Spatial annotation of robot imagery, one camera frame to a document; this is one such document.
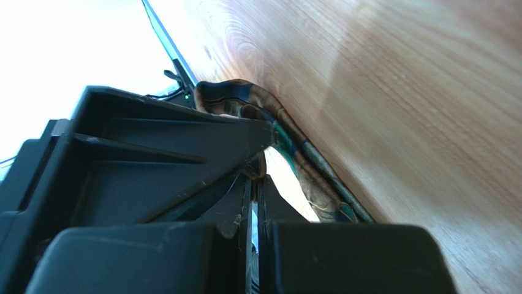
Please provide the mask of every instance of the patterned fabric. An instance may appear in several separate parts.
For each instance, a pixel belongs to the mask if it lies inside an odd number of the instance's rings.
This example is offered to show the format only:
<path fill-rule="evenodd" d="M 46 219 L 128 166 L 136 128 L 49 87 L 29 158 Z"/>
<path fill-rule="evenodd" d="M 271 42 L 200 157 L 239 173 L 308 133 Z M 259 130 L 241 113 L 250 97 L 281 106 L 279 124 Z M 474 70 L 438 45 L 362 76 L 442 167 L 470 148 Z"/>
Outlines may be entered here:
<path fill-rule="evenodd" d="M 273 147 L 292 167 L 321 222 L 374 222 L 277 98 L 268 91 L 245 80 L 201 81 L 196 86 L 194 99 L 199 111 L 269 121 L 274 136 Z M 259 165 L 265 164 L 264 154 L 260 154 L 259 162 Z"/>

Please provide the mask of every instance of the wood grain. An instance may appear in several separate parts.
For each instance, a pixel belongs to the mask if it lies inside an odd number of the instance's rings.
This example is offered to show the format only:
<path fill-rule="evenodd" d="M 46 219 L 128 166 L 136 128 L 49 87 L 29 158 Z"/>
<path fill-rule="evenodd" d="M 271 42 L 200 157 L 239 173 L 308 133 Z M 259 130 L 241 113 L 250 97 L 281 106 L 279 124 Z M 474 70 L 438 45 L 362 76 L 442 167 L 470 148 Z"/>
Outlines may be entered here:
<path fill-rule="evenodd" d="M 276 94 L 378 221 L 431 232 L 460 292 L 520 292 L 522 1 L 173 3 L 200 80 Z"/>

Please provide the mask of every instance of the white wall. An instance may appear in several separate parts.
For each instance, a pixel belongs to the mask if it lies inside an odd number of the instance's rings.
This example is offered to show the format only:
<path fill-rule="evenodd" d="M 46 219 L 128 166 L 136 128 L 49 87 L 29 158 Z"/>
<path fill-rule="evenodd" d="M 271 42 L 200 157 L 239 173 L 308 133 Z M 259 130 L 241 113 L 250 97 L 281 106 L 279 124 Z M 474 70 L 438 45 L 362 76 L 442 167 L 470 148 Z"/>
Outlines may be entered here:
<path fill-rule="evenodd" d="M 0 161 L 69 118 L 86 85 L 139 94 L 172 85 L 140 0 L 19 0 L 0 8 Z"/>

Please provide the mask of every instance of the cable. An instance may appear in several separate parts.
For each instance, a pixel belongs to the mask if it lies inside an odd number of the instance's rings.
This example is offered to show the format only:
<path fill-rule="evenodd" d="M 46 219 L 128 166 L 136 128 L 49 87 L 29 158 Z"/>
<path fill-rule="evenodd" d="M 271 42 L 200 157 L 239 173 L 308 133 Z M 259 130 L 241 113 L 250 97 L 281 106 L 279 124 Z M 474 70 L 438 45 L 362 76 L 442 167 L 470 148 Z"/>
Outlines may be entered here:
<path fill-rule="evenodd" d="M 167 78 L 171 78 L 172 80 L 177 81 L 178 85 L 180 87 L 176 91 L 168 93 L 166 95 L 161 95 L 161 96 L 145 95 L 145 97 L 155 98 L 155 99 L 158 99 L 158 100 L 161 100 L 161 101 L 169 101 L 170 99 L 174 98 L 176 95 L 178 95 L 179 93 L 181 93 L 181 92 L 183 92 L 185 90 L 185 88 L 186 88 L 185 84 L 183 83 L 183 80 L 181 79 L 181 77 L 179 75 L 173 73 L 171 70 L 168 70 L 168 69 L 165 69 L 163 71 L 163 74 Z"/>
<path fill-rule="evenodd" d="M 17 158 L 16 156 L 13 156 L 13 157 L 11 157 L 11 158 L 8 158 L 8 159 L 6 159 L 6 160 L 0 162 L 0 164 L 4 164 L 4 163 L 6 163 L 6 162 L 10 162 L 11 160 L 15 160 L 16 158 Z"/>

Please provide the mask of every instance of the black plastic part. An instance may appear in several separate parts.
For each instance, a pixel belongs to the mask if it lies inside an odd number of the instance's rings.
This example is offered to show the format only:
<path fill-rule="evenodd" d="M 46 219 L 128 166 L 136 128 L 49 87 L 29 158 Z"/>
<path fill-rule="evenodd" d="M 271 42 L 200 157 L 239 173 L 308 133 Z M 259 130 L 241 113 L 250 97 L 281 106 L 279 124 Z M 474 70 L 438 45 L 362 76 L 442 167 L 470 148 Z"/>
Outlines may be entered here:
<path fill-rule="evenodd" d="M 272 234 L 272 293 L 456 293 L 422 228 L 280 222 Z"/>
<path fill-rule="evenodd" d="M 168 101 L 170 103 L 180 105 L 183 107 L 195 109 L 196 107 L 194 101 L 194 84 L 178 59 L 173 59 L 172 63 L 178 74 L 174 74 L 169 70 L 165 70 L 164 73 L 169 78 L 176 80 L 180 88 L 168 95 L 159 97 L 151 95 L 148 96 L 162 101 Z"/>
<path fill-rule="evenodd" d="M 0 293 L 25 289 L 41 244 L 60 231 L 155 221 L 271 143 L 267 122 L 106 87 L 86 89 L 64 134 L 51 124 L 24 144 L 0 187 Z"/>
<path fill-rule="evenodd" d="M 310 224 L 242 174 L 267 122 L 100 87 L 60 122 L 0 186 L 0 293 L 250 293 L 253 195 L 262 293 L 455 293 L 424 230 Z"/>
<path fill-rule="evenodd" d="M 72 228 L 50 244 L 26 293 L 231 293 L 231 243 L 190 222 Z"/>
<path fill-rule="evenodd" d="M 309 224 L 308 221 L 277 190 L 272 178 L 267 175 L 257 187 L 257 227 L 259 244 L 259 287 L 261 293 L 275 293 L 273 279 L 275 277 L 273 224 L 290 221 L 296 224 Z"/>

